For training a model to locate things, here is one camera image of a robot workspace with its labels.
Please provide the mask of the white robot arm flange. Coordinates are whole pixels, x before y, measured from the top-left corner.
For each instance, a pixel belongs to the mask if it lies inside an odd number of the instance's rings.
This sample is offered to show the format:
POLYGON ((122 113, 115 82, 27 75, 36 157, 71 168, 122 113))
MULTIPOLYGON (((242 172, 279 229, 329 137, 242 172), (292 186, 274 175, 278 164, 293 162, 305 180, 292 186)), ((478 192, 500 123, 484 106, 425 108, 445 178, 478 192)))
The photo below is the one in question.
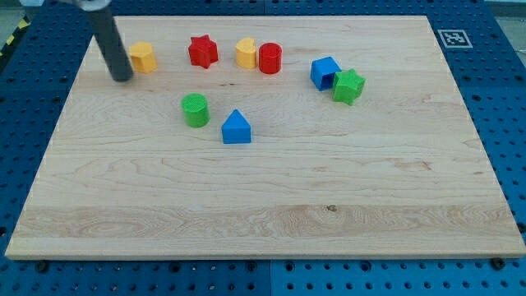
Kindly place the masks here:
MULTIPOLYGON (((66 4, 71 4, 79 7, 85 12, 94 12, 108 7, 112 0, 57 0, 66 4)), ((23 7, 41 7, 44 0, 19 0, 23 7)))

